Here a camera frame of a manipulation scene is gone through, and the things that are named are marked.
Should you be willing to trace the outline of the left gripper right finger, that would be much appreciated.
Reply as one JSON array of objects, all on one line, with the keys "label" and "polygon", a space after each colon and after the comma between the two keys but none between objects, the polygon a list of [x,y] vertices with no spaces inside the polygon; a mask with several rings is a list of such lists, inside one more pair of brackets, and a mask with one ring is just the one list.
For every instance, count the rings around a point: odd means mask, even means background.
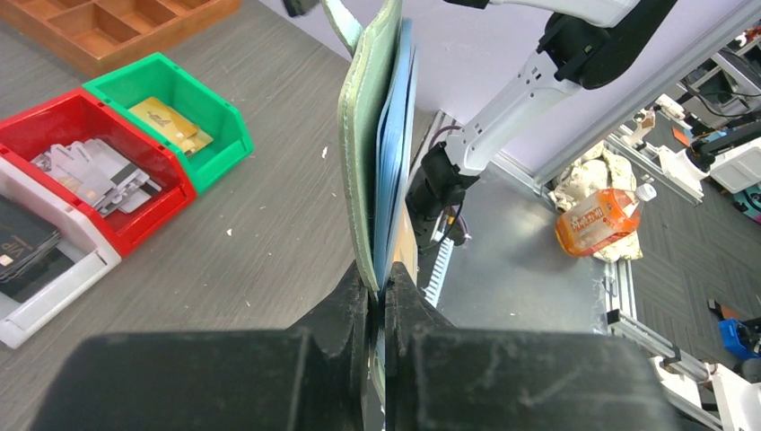
[{"label": "left gripper right finger", "polygon": [[631,342],[467,330],[395,263],[384,292],[389,430],[696,430]]}]

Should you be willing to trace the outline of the green card holder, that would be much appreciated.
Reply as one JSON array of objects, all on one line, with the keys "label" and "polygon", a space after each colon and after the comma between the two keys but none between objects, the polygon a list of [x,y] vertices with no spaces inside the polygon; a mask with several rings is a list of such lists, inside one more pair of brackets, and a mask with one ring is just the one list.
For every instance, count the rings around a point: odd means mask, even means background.
[{"label": "green card holder", "polygon": [[410,225],[405,196],[411,167],[417,52],[413,22],[387,1],[361,25],[340,1],[323,8],[352,62],[337,105],[338,140],[355,263],[371,310],[384,296],[398,242]]}]

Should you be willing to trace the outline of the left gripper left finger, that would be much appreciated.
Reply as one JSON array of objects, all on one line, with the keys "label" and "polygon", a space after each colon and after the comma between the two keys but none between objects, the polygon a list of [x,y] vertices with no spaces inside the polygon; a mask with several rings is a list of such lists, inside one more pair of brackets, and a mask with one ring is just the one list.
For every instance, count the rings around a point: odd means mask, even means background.
[{"label": "left gripper left finger", "polygon": [[351,265],[285,329],[103,334],[67,358],[34,430],[361,430],[370,297]]}]

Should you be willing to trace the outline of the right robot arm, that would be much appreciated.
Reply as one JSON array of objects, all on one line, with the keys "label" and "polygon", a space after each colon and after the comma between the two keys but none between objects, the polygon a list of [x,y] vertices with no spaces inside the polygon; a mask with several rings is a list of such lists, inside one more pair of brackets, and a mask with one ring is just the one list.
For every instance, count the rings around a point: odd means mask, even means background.
[{"label": "right robot arm", "polygon": [[429,245],[448,207],[461,207],[499,150],[579,90],[614,82],[642,53],[672,1],[531,1],[551,12],[524,67],[477,115],[424,151],[407,195],[419,245]]}]

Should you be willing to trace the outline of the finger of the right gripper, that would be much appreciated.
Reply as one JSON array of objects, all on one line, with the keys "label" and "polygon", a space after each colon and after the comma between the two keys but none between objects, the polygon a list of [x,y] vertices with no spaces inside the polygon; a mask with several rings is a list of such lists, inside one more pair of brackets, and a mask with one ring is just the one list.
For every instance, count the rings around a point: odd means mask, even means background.
[{"label": "finger of the right gripper", "polygon": [[320,0],[283,0],[282,4],[287,15],[291,18],[302,17],[309,14],[320,5]]}]

